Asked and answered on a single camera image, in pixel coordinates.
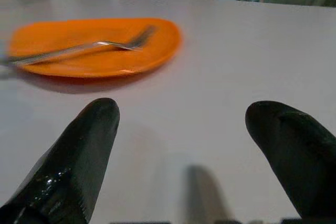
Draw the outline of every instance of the metal fork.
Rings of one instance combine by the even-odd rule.
[[[51,58],[57,58],[66,54],[72,54],[74,52],[81,52],[90,48],[97,48],[103,46],[115,46],[125,50],[135,50],[142,47],[149,39],[149,37],[155,32],[155,26],[148,26],[143,32],[131,39],[127,43],[117,43],[112,41],[96,41],[89,44],[78,45],[74,47],[65,48],[53,52],[46,52],[38,55],[30,55],[26,57],[8,57],[0,59],[0,65],[28,65],[38,62],[42,62]]]

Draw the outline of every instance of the white table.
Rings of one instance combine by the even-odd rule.
[[[298,216],[244,116],[252,102],[276,100],[336,133],[336,9],[216,0],[4,1],[4,39],[40,20],[150,16],[176,22],[185,41],[167,65],[122,84],[60,86],[22,74],[1,80],[0,204],[86,104],[111,97],[121,122],[92,224]]]

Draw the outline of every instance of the orange plate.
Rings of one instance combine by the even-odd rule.
[[[148,25],[154,25],[157,29],[139,50],[104,46],[42,63],[19,66],[26,71],[47,76],[78,78],[145,72],[168,61],[180,45],[181,34],[174,23],[157,18],[39,22],[14,33],[8,54],[24,57],[101,40],[127,42]]]

